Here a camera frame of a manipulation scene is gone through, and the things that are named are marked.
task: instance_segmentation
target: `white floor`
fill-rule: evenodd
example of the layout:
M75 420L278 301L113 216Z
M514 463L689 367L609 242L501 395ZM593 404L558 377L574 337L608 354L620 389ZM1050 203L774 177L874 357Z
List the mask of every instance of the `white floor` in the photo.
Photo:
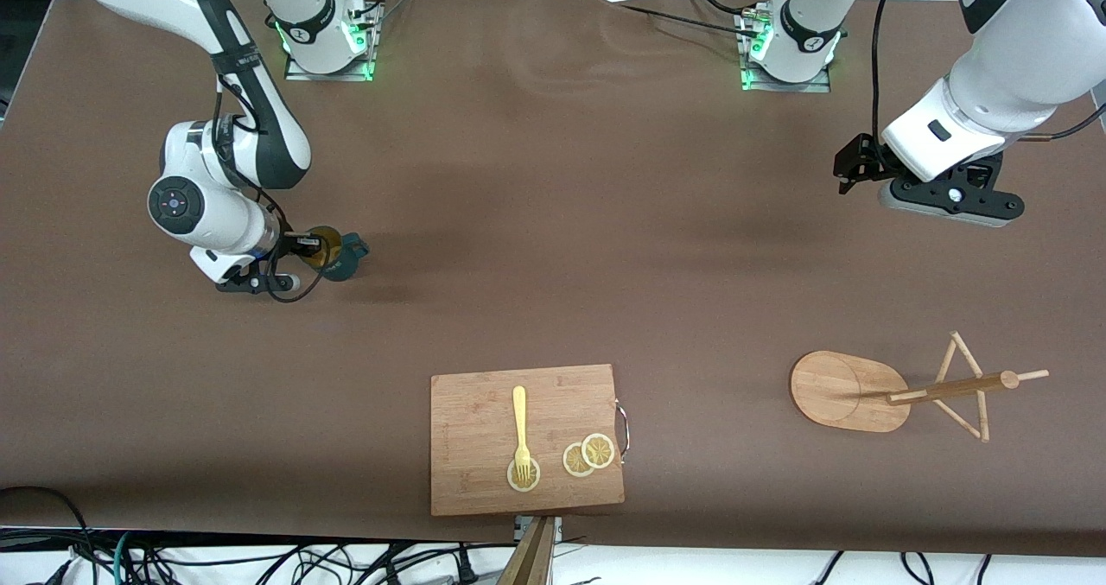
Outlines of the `white floor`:
M456 545L426 544L408 554L426 549ZM332 546L319 546L325 552ZM220 561L237 557L275 555L290 546L249 546L218 549L181 549L166 552L167 558L181 561ZM366 564L383 552L383 545L358 545L347 549L355 564ZM575 585L588 579L595 585L811 585L817 581L832 553L822 551L742 551L707 549L645 549L619 546L557 546L553 585ZM502 570L510 549L472 551L470 557L477 574ZM0 554L0 585L28 585L44 582L61 565L66 552ZM982 560L979 555L927 554L936 585L974 585ZM271 561L217 567L175 567L182 585L251 584ZM270 581L270 585L292 582L294 561L288 562ZM917 572L921 571L912 560ZM456 564L449 556L426 562L399 574L404 585L445 583L442 577L456 577ZM347 572L337 568L344 583ZM109 585L112 575L101 568L101 583ZM383 574L374 575L366 585L375 585ZM64 581L65 585L91 583L91 566L76 561ZM1044 556L998 555L991 561L984 585L1103 585L1106 584L1106 558L1072 558ZM323 571L307 575L303 585L341 585L337 577ZM897 553L845 553L826 585L912 585L915 581L902 570Z

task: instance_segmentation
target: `round wooden base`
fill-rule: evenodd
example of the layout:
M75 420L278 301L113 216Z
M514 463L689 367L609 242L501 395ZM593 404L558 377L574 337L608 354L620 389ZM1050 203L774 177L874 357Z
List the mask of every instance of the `round wooden base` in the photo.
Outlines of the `round wooden base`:
M791 369L791 397L815 424L859 431L891 431L910 415L885 395L907 388L896 369L867 357L812 352Z

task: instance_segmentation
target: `teal cable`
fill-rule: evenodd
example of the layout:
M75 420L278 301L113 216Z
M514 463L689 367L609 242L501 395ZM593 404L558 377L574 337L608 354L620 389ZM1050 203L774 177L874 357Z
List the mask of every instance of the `teal cable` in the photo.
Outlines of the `teal cable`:
M127 537L131 537L129 531L119 536L119 543L115 545L115 555L112 557L112 572L115 574L115 585L123 585L123 551L127 547Z

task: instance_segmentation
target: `fork handle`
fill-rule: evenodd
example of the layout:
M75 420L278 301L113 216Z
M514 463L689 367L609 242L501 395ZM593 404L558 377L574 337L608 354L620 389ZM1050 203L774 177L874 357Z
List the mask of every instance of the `fork handle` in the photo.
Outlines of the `fork handle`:
M514 400L514 430L519 435L519 447L526 446L526 389L518 385L511 393Z

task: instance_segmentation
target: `wooden mug tree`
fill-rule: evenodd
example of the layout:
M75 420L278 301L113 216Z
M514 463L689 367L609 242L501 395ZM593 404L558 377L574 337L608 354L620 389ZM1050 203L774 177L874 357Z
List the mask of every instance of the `wooden mug tree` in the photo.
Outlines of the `wooden mug tree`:
M859 431L891 431L905 422L910 405L932 401L946 415L988 442L991 428L987 412L987 393L1010 390L1025 382L1046 377L1048 372L999 372L983 374L971 349L959 333L951 333L952 341L946 349L937 379L921 388L908 388L895 369L867 357L848 356L835 352L814 352L802 357L791 372L791 395L800 411L816 424ZM960 352L968 361L974 377L945 382L953 355ZM949 408L943 400L952 397L975 396L979 408L979 428Z

